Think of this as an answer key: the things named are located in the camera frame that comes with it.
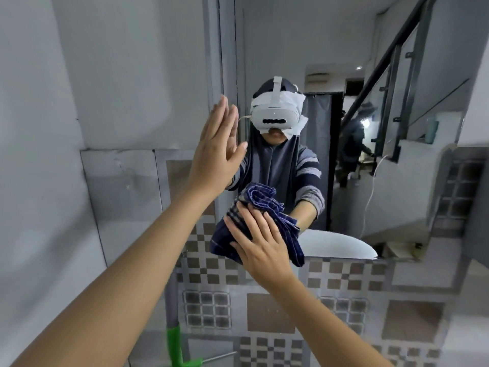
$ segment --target bright light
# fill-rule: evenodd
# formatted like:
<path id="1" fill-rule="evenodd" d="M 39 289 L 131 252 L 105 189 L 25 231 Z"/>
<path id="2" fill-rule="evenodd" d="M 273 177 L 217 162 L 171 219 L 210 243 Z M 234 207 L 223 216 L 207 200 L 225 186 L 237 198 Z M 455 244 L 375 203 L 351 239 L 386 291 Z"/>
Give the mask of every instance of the bright light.
<path id="1" fill-rule="evenodd" d="M 360 123 L 363 125 L 365 129 L 368 129 L 370 126 L 370 118 L 364 118 L 363 120 L 360 121 Z"/>

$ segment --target white cloth on headset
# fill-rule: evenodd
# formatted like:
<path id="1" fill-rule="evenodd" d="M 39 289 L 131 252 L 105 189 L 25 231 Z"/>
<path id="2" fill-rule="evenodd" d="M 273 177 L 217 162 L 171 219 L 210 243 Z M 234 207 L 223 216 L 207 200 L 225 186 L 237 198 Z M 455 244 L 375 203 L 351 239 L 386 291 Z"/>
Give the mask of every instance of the white cloth on headset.
<path id="1" fill-rule="evenodd" d="M 264 92 L 263 94 L 257 96 L 251 101 L 250 113 L 253 113 L 253 109 L 256 106 L 262 104 L 269 104 L 272 100 L 273 92 Z M 299 94 L 298 92 L 281 91 L 280 92 L 280 103 L 289 103 L 297 107 L 297 112 L 302 113 L 302 105 L 306 96 L 304 94 Z M 299 136 L 302 129 L 306 125 L 308 118 L 300 115 L 299 122 L 292 129 L 282 130 L 287 139 L 291 139 L 294 135 Z M 269 129 L 258 129 L 260 134 L 265 134 Z"/>

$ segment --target striped sleeve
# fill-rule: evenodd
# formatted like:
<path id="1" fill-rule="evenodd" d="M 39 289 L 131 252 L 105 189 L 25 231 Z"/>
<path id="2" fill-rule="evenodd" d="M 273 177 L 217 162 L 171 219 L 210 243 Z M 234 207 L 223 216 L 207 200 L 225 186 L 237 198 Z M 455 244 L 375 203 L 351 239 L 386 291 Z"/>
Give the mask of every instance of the striped sleeve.
<path id="1" fill-rule="evenodd" d="M 238 186 L 241 184 L 240 181 L 245 177 L 246 168 L 248 166 L 248 153 L 244 157 L 243 161 L 241 161 L 241 165 L 239 166 L 237 172 L 234 174 L 233 179 L 231 180 L 231 184 L 226 188 L 227 190 L 236 190 Z"/>
<path id="2" fill-rule="evenodd" d="M 309 148 L 303 147 L 297 159 L 295 204 L 308 201 L 314 205 L 317 215 L 325 208 L 323 194 L 320 190 L 321 169 L 319 161 Z"/>

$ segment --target green handle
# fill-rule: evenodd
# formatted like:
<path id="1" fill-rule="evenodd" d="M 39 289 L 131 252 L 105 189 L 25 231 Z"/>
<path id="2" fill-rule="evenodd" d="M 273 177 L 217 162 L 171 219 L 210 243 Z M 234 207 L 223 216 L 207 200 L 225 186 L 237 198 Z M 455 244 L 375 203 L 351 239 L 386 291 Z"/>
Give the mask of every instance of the green handle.
<path id="1" fill-rule="evenodd" d="M 172 367 L 200 367 L 203 359 L 194 359 L 192 361 L 183 362 L 182 348 L 180 341 L 180 326 L 174 328 L 167 328 L 166 330 L 166 342 L 168 345 L 168 354 Z"/>

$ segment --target plaid cloth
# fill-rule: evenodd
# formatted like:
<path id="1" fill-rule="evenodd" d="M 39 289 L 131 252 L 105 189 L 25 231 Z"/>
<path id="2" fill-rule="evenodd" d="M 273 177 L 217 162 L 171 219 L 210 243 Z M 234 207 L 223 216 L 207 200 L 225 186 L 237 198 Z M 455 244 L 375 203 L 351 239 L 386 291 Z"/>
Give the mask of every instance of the plaid cloth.
<path id="1" fill-rule="evenodd" d="M 250 183 L 243 189 L 243 191 L 241 191 L 240 195 L 236 197 L 233 205 L 229 208 L 227 215 L 234 221 L 236 226 L 251 239 L 251 233 L 239 213 L 236 203 L 238 201 L 241 201 L 244 205 L 251 203 L 254 208 L 263 212 L 268 212 L 273 221 L 277 224 L 280 234 L 287 245 L 290 260 L 297 267 L 301 267 L 304 265 L 304 254 L 297 240 L 300 232 L 300 229 L 295 225 L 297 220 L 283 213 L 284 204 L 279 203 L 273 198 L 275 193 L 275 188 L 260 183 Z M 233 241 L 235 241 L 235 239 L 229 232 L 224 221 L 221 220 L 217 224 L 216 231 L 212 235 L 210 242 L 211 253 L 228 257 L 242 265 L 238 253 L 233 246 L 230 245 Z"/>

